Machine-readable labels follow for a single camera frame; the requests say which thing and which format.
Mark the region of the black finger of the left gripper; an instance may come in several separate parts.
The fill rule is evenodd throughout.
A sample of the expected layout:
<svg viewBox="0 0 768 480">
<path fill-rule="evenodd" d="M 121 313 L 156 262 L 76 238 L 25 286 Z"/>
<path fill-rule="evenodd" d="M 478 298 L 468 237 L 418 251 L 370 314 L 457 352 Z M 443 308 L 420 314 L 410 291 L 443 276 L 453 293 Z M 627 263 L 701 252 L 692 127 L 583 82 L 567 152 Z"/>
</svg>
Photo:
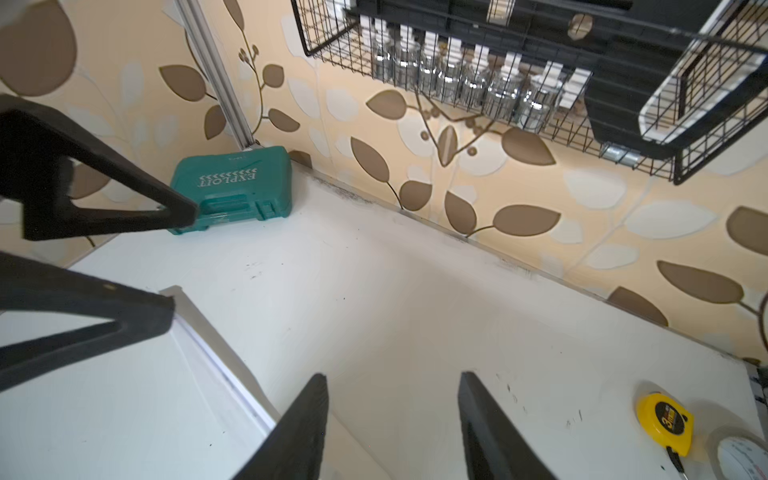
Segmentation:
<svg viewBox="0 0 768 480">
<path fill-rule="evenodd" d="M 163 206 L 84 209 L 69 197 L 77 160 Z M 1 96 L 1 196 L 22 205 L 23 238 L 43 241 L 192 225 L 198 206 L 56 109 Z"/>
<path fill-rule="evenodd" d="M 63 367 L 169 332 L 173 298 L 1 254 L 1 310 L 98 318 L 87 327 L 1 348 L 3 392 Z"/>
</svg>

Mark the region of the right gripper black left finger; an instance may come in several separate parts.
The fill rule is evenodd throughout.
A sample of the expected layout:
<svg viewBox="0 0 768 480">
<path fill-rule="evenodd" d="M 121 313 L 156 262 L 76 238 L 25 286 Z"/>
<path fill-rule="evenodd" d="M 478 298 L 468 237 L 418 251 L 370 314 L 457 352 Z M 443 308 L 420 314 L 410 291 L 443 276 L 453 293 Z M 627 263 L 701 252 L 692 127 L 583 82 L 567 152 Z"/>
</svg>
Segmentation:
<svg viewBox="0 0 768 480">
<path fill-rule="evenodd" d="M 318 480 L 328 412 L 327 379 L 316 373 L 234 479 Z"/>
</svg>

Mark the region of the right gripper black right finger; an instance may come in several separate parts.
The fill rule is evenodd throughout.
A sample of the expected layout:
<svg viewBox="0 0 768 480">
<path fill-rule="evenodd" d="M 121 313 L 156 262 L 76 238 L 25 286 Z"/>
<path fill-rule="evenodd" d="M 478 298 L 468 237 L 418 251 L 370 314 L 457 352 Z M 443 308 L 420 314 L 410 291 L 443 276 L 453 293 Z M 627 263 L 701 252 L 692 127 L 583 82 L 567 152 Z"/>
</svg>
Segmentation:
<svg viewBox="0 0 768 480">
<path fill-rule="evenodd" d="M 470 479 L 554 477 L 473 372 L 461 374 L 458 408 Z"/>
</svg>

